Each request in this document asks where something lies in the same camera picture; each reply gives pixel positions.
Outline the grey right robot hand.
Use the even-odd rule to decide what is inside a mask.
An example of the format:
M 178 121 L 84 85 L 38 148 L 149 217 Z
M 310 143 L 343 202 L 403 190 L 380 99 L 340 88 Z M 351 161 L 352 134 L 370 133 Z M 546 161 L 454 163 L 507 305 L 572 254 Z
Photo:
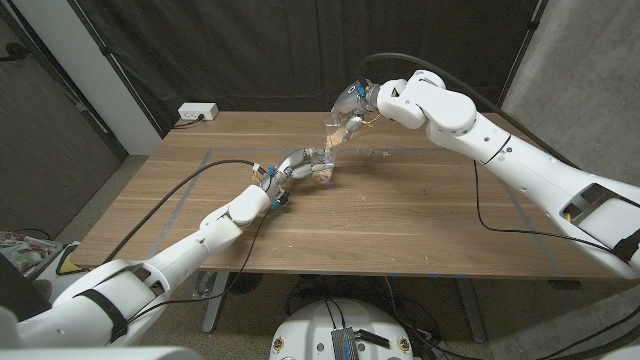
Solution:
M 331 109 L 331 116 L 333 123 L 339 127 L 340 143 L 364 134 L 366 128 L 372 126 L 380 115 L 377 106 L 379 90 L 378 84 L 362 80 L 355 81 L 339 95 Z

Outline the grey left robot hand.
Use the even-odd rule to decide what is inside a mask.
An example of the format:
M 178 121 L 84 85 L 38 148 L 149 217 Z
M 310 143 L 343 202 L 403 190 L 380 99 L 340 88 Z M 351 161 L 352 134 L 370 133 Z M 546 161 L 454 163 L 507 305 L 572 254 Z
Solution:
M 284 193 L 282 185 L 290 178 L 299 180 L 310 175 L 324 175 L 334 165 L 335 155 L 330 151 L 316 147 L 294 150 L 263 177 L 260 187 L 275 200 Z

